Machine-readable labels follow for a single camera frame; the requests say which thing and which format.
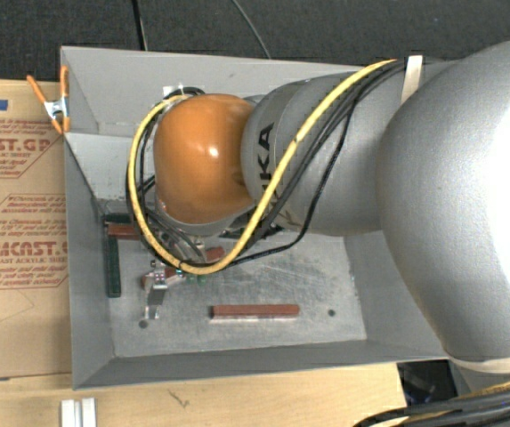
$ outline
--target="orange clip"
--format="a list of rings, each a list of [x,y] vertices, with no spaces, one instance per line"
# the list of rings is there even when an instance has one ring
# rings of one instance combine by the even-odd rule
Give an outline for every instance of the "orange clip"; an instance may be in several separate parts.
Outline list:
[[[61,66],[61,97],[57,101],[48,101],[45,94],[39,87],[35,78],[28,75],[27,82],[31,85],[35,96],[45,106],[47,114],[51,118],[51,123],[58,134],[67,133],[70,130],[70,117],[69,117],[69,69]],[[57,114],[62,114],[62,124],[57,120]]]

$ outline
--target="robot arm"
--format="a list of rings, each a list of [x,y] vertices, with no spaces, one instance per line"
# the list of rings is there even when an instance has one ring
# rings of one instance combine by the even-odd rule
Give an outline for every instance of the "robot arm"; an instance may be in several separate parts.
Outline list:
[[[272,226],[333,236],[382,230],[450,357],[468,371],[510,375],[510,42],[426,65],[401,106],[403,70],[384,63],[345,88],[343,75],[317,77],[246,101],[177,99],[154,137],[153,212],[193,240],[243,232],[219,262],[184,250],[166,262],[224,270]],[[158,110],[150,115],[153,123]],[[135,171],[134,160],[133,202]]]

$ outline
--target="black cord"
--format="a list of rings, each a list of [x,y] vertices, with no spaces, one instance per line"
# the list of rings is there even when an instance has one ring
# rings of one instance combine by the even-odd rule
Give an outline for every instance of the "black cord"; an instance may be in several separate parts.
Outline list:
[[[304,174],[307,166],[314,159],[315,155],[318,153],[326,139],[337,128],[337,126],[340,123],[341,116],[343,114],[346,114],[344,129],[342,131],[342,134],[340,135],[336,149],[334,150],[334,153],[332,154],[331,158],[328,161],[326,171],[324,172],[324,174],[322,174],[320,184],[318,185],[318,188],[315,190],[314,196],[308,208],[308,212],[304,219],[304,224],[300,229],[296,239],[284,246],[278,246],[256,254],[250,254],[248,256],[238,258],[235,261],[231,262],[227,267],[237,266],[244,262],[250,262],[258,258],[269,256],[271,254],[286,251],[292,248],[298,242],[300,242],[300,240],[302,240],[302,238],[310,228],[310,223],[312,222],[312,217],[314,215],[316,205],[320,200],[321,194],[326,186],[329,175],[331,174],[334,165],[336,164],[337,158],[339,157],[339,154],[342,150],[342,147],[344,146],[345,136],[347,135],[347,131],[349,129],[349,124],[352,119],[353,111],[357,107],[360,100],[362,100],[365,96],[367,96],[368,93],[370,93],[375,87],[377,87],[380,81],[386,80],[388,77],[390,77],[389,75],[392,76],[393,74],[396,74],[402,68],[404,68],[404,64],[392,65],[390,68],[387,69],[381,68],[380,70],[377,71],[377,74],[369,75],[369,77],[362,79],[361,81],[359,81],[359,83],[357,83],[354,87],[350,89],[349,93],[347,93],[345,98],[342,99],[342,102],[338,105],[337,109],[330,115],[328,121],[322,127],[319,136],[314,139],[311,147],[306,151],[302,163],[298,166],[294,176],[288,183],[287,187],[284,189],[283,193],[280,195],[279,201],[277,201],[272,210],[264,218],[260,228],[255,232],[251,239],[249,239],[248,245],[249,246],[254,245],[268,231],[274,219],[278,216],[281,208],[284,206],[284,204],[286,204],[287,199],[294,191],[297,183]]]
[[[306,172],[306,169],[315,158],[316,154],[320,151],[326,140],[329,138],[332,132],[338,127],[342,118],[348,115],[349,112],[353,112],[354,104],[357,105],[356,101],[363,100],[372,90],[378,85],[379,81],[385,81],[392,77],[394,74],[399,73],[405,68],[404,62],[398,62],[392,64],[388,68],[381,68],[378,71],[374,71],[371,75],[361,79],[354,87],[348,91],[348,93],[341,99],[341,102],[336,107],[334,112],[329,116],[326,123],[322,126],[320,133],[316,138],[313,139],[312,145],[307,149],[300,165],[296,168],[295,173],[291,177],[288,185],[284,188],[280,194],[279,200],[275,203],[274,207],[261,221],[260,226],[256,232],[248,240],[245,250],[251,248],[258,240],[263,238],[270,229],[271,225],[276,220],[281,209],[284,207],[292,193],[294,192],[298,182]]]
[[[237,0],[231,0],[232,3],[235,5],[235,7],[239,10],[240,12],[240,15],[243,17],[243,19],[245,20],[245,22],[247,23],[248,27],[251,29],[251,31],[253,32],[253,35],[255,35],[255,38],[256,38],[256,41],[258,41],[258,44],[261,46],[261,48],[263,49],[263,52],[264,52],[264,55],[266,55],[266,58],[271,60],[272,57],[271,57],[271,53],[269,52],[269,50],[266,48],[266,46],[264,45],[264,41],[263,39],[261,38],[261,36],[258,34],[258,31],[256,30],[255,28],[255,24],[253,24],[253,22],[251,22],[251,20],[249,19],[249,17],[247,16],[247,13],[245,12],[245,10],[243,10],[242,6],[239,4],[239,2]]]
[[[164,97],[163,100],[166,100],[168,98],[172,98],[176,95],[193,95],[197,96],[200,94],[203,94],[204,92],[197,88],[197,87],[182,87],[179,89],[174,90],[173,92],[169,93],[167,96]],[[177,227],[169,223],[167,220],[165,220],[160,214],[155,213],[153,210],[151,210],[146,205],[146,193],[152,189],[155,186],[155,179],[156,177],[154,175],[150,176],[149,179],[146,181],[144,180],[144,172],[145,172],[145,161],[146,161],[146,146],[148,145],[148,141],[150,140],[154,125],[157,124],[159,118],[159,114],[150,120],[150,123],[146,127],[146,129],[143,132],[142,139],[139,143],[139,161],[140,161],[140,172],[139,172],[139,182],[137,185],[138,190],[138,202],[140,204],[140,208],[142,210],[142,214],[144,216],[144,219],[152,220],[160,231],[166,233],[175,243],[177,243],[178,240],[182,240],[185,242],[185,244],[193,251],[193,253],[199,257],[203,258],[203,254],[201,253],[201,250],[198,249],[198,247],[193,243],[193,241],[190,239],[190,237],[179,230]],[[126,177],[126,203],[128,204],[129,209],[131,212],[134,210],[132,206],[132,199],[130,195],[127,192],[127,177]],[[146,245],[146,247],[154,253],[160,261],[162,261],[164,264],[168,264],[164,258],[162,258],[154,249],[151,247],[151,245],[146,241],[146,239],[142,236],[142,242]]]
[[[465,398],[455,398],[450,400],[445,400],[441,402],[432,402],[425,403],[421,405],[414,405],[411,407],[404,408],[396,408],[394,410],[386,411],[384,413],[379,413],[377,415],[372,415],[366,419],[363,419],[359,423],[355,425],[355,427],[370,427],[377,423],[382,423],[385,421],[390,421],[392,419],[397,419],[399,417],[404,416],[412,416],[412,415],[421,415],[428,413],[439,413],[442,411],[453,411],[457,412],[459,410],[463,412],[481,412],[483,409],[488,409],[492,407],[510,407],[510,390],[509,391],[501,391],[494,392],[491,394],[485,394],[481,396],[475,397],[465,397]]]
[[[482,425],[491,420],[510,415],[510,404],[496,405],[486,407],[477,411],[450,412],[445,415],[421,419],[419,421],[409,421],[403,425],[407,427],[449,427],[453,425]]]
[[[138,44],[140,45],[141,51],[148,51],[148,42],[144,34],[144,24],[142,22],[142,16],[140,15],[140,4],[138,0],[131,0],[132,12],[134,13],[134,22],[136,23],[136,32],[138,33]]]

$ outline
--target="yellow cable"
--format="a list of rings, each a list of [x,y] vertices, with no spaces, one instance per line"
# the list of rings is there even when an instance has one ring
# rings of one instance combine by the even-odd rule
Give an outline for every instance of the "yellow cable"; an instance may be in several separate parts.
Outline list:
[[[221,260],[218,262],[214,262],[213,264],[206,267],[195,267],[186,262],[182,262],[175,258],[172,254],[170,254],[159,242],[156,240],[155,236],[151,232],[148,227],[148,223],[144,218],[142,210],[140,208],[140,203],[138,201],[138,194],[136,188],[135,181],[135,167],[136,167],[136,158],[138,156],[138,146],[140,145],[140,140],[142,138],[143,132],[150,123],[150,121],[161,112],[167,104],[173,102],[175,100],[180,100],[182,97],[173,97],[172,99],[162,101],[159,103],[154,109],[150,111],[150,113],[142,120],[140,126],[136,130],[136,134],[134,135],[134,141],[132,143],[132,147],[130,149],[130,156],[128,158],[128,191],[130,194],[130,198],[132,200],[132,205],[134,208],[134,216],[140,228],[142,230],[142,234],[151,245],[151,247],[158,252],[158,254],[164,258],[168,263],[172,264],[174,267],[181,269],[184,272],[188,272],[195,275],[208,275],[215,273],[219,270],[225,269],[240,253],[240,251],[245,247],[247,241],[252,236],[253,232],[255,232],[256,225],[261,220],[261,217],[266,210],[266,207],[271,202],[272,195],[274,191],[279,186],[279,182],[284,175],[284,172],[287,169],[290,160],[296,153],[296,149],[298,148],[298,144],[302,142],[306,134],[312,129],[312,127],[316,124],[316,122],[320,119],[320,117],[328,110],[328,108],[332,105],[332,103],[346,90],[352,87],[356,82],[360,81],[363,77],[366,77],[371,72],[375,71],[395,60],[384,60],[379,61],[373,65],[369,65],[368,67],[362,68],[356,73],[353,73],[351,76],[347,77],[340,85],[338,85],[332,92],[326,96],[326,98],[320,103],[320,105],[310,114],[310,116],[306,119],[306,121],[302,124],[295,138],[290,142],[287,147],[285,154],[282,156],[278,166],[276,167],[276,171],[272,175],[271,181],[269,182],[268,187],[263,193],[263,197],[259,201],[253,215],[251,216],[250,221],[248,222],[247,227],[241,234],[239,240],[232,248],[232,250],[227,253]]]

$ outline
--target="dark floor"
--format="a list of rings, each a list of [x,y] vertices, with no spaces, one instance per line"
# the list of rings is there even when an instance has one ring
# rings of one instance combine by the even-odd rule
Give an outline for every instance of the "dark floor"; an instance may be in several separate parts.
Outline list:
[[[510,39],[510,0],[238,0],[271,55],[458,58]],[[263,57],[231,0],[141,0],[153,51]],[[130,0],[0,0],[0,78],[56,78],[62,44],[137,49]]]

